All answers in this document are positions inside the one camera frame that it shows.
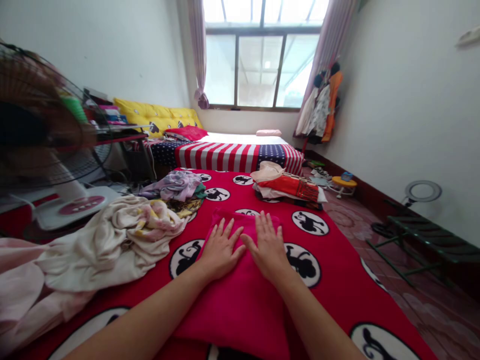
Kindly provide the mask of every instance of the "pink towel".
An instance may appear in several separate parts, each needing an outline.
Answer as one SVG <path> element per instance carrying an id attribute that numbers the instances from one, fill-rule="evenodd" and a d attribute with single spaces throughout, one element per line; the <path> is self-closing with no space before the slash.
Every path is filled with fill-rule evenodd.
<path id="1" fill-rule="evenodd" d="M 207 241 L 222 218 L 226 224 L 234 218 L 232 233 L 243 226 L 243 233 L 257 242 L 253 216 L 218 208 L 213 212 Z M 271 219 L 277 228 L 280 220 L 275 216 Z M 239 239 L 234 249 L 240 245 Z M 266 360 L 290 358 L 282 298 L 262 276 L 248 251 L 231 273 L 203 291 L 174 335 L 230 347 Z"/>
<path id="2" fill-rule="evenodd" d="M 282 132 L 278 129 L 275 130 L 258 130 L 256 132 L 257 136 L 282 136 Z"/>
<path id="3" fill-rule="evenodd" d="M 0 238 L 0 359 L 82 310 L 95 291 L 52 291 L 35 264 L 48 245 Z"/>

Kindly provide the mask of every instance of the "white sheet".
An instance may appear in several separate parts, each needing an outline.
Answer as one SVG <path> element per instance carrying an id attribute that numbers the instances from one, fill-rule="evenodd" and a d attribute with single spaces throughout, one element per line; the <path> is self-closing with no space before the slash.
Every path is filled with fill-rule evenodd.
<path id="1" fill-rule="evenodd" d="M 221 143 L 221 144 L 253 144 L 253 145 L 273 145 L 288 144 L 280 136 L 257 136 L 250 134 L 222 134 L 219 132 L 208 132 L 207 136 L 202 137 L 199 142 Z"/>

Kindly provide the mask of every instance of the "hand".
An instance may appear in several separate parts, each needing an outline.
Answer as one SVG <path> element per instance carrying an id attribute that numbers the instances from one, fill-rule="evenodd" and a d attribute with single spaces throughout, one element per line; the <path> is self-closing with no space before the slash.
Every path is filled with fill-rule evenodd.
<path id="1" fill-rule="evenodd" d="M 292 271 L 285 253 L 282 227 L 279 226 L 275 234 L 270 214 L 265 216 L 263 211 L 260 216 L 255 216 L 255 227 L 258 247 L 247 234 L 240 235 L 240 239 L 250 251 L 262 275 L 276 286 L 284 275 Z"/>
<path id="2" fill-rule="evenodd" d="M 220 224 L 213 227 L 210 237 L 205 244 L 201 258 L 197 261 L 205 270 L 208 281 L 217 280 L 228 274 L 237 265 L 238 260 L 244 254 L 245 245 L 238 247 L 232 253 L 244 227 L 239 227 L 229 238 L 234 226 L 234 219 L 231 219 L 224 230 L 225 218 Z"/>

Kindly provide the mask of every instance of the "curtain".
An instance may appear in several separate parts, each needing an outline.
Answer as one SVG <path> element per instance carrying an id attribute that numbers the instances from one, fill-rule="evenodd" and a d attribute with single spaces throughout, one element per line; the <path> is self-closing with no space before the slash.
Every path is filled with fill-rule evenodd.
<path id="1" fill-rule="evenodd" d="M 320 38 L 316 46 L 311 67 L 310 78 L 305 90 L 305 96 L 301 104 L 300 114 L 298 116 L 297 127 L 302 113 L 305 110 L 306 103 L 309 102 L 310 95 L 314 89 L 314 79 L 321 71 L 328 70 L 340 55 L 343 41 L 350 27 L 352 14 L 356 7 L 357 0 L 330 0 L 326 10 L 325 19 L 320 31 Z"/>
<path id="2" fill-rule="evenodd" d="M 207 44 L 203 0 L 188 0 L 188 18 L 190 20 L 191 45 L 195 63 L 196 82 L 195 100 L 200 109 L 209 108 L 209 99 L 204 93 L 207 74 Z"/>

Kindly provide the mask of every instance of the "pink pillow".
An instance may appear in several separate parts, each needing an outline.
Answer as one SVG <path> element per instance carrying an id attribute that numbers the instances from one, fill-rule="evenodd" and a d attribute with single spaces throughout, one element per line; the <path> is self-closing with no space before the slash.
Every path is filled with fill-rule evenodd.
<path id="1" fill-rule="evenodd" d="M 203 130 L 202 128 L 199 128 L 197 126 L 190 126 L 190 125 L 187 125 L 181 128 L 176 128 L 176 129 L 168 129 L 165 131 L 165 135 L 167 136 L 171 136 L 179 139 L 181 139 L 181 137 L 184 137 L 190 141 L 200 140 L 201 138 L 207 136 L 208 134 L 209 133 L 206 130 Z"/>
<path id="2" fill-rule="evenodd" d="M 256 132 L 257 136 L 282 136 L 282 132 L 278 129 L 276 130 L 258 130 Z"/>
<path id="3" fill-rule="evenodd" d="M 243 226 L 243 232 L 257 243 L 254 216 L 219 208 L 213 212 L 206 239 L 222 218 L 225 224 L 234 218 L 232 233 Z M 277 228 L 279 218 L 271 219 Z M 234 249 L 240 245 L 239 239 Z M 290 359 L 282 298 L 262 276 L 248 250 L 231 273 L 211 283 L 200 294 L 174 335 L 233 348 L 261 359 Z"/>

